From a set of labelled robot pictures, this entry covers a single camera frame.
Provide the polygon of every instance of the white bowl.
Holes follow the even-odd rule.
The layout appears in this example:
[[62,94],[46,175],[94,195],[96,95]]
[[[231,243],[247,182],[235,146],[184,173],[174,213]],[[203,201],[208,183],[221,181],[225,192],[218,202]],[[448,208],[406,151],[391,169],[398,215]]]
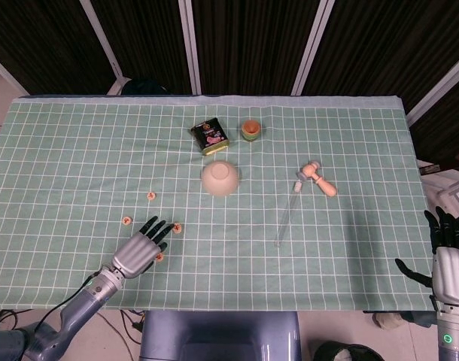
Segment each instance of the white bowl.
[[201,174],[202,187],[213,196],[228,196],[238,188],[238,171],[220,160],[208,164]]

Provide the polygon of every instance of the toy hammer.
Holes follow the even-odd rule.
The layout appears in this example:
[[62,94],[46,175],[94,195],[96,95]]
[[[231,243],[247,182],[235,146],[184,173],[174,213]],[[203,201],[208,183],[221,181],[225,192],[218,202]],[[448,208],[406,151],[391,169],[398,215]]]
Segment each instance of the toy hammer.
[[302,171],[298,172],[296,175],[301,181],[307,181],[310,177],[313,178],[315,183],[320,187],[323,192],[329,196],[333,197],[336,195],[336,188],[331,183],[328,183],[323,177],[317,174],[317,169],[320,168],[320,163],[312,161],[309,164],[305,165],[302,168]]

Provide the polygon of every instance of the dark curtain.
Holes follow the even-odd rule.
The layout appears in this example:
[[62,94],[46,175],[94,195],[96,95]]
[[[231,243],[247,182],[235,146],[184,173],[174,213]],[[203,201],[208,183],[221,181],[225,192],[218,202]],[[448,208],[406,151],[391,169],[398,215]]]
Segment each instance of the dark curtain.
[[125,77],[191,94],[178,0],[93,0]]
[[303,95],[397,95],[410,111],[459,60],[459,2],[337,1]]
[[193,0],[203,94],[290,95],[317,0]]
[[74,0],[0,0],[0,63],[33,95],[106,94],[116,80]]
[[410,127],[417,158],[439,163],[459,154],[459,83]]

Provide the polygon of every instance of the robotic arm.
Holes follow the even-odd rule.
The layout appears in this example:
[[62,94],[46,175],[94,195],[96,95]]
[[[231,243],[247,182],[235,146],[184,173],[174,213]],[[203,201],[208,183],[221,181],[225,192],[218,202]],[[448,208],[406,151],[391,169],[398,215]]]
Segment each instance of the robotic arm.
[[431,299],[437,312],[439,360],[459,361],[459,220],[440,207],[436,211],[439,221],[425,211],[432,243],[432,277],[411,271],[401,259],[395,262],[404,275],[433,289]]
[[33,361],[60,359],[75,334],[122,288],[123,280],[146,272],[153,265],[156,255],[166,249],[167,243],[160,242],[171,232],[174,224],[160,231],[166,222],[162,220],[151,228],[156,220],[157,217],[152,217],[147,221],[117,250],[110,265],[103,265],[87,278],[81,287],[83,290],[75,293],[61,311],[61,329],[58,332],[44,323],[46,317],[21,329],[0,331],[0,361],[19,360],[22,355]]

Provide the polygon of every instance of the green checkered tablecloth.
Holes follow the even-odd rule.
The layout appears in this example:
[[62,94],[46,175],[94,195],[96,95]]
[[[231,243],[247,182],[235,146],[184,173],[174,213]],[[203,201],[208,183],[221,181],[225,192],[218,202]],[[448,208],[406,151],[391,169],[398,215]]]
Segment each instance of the green checkered tablecloth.
[[[188,129],[211,117],[230,146],[203,156]],[[239,134],[248,118],[263,125],[252,143]],[[201,188],[215,159],[239,170],[226,198]],[[278,249],[310,159],[339,194],[305,183]],[[394,264],[429,272],[426,207],[396,97],[17,99],[0,134],[0,307],[61,302],[157,215],[183,233],[108,307],[430,309],[428,290]]]

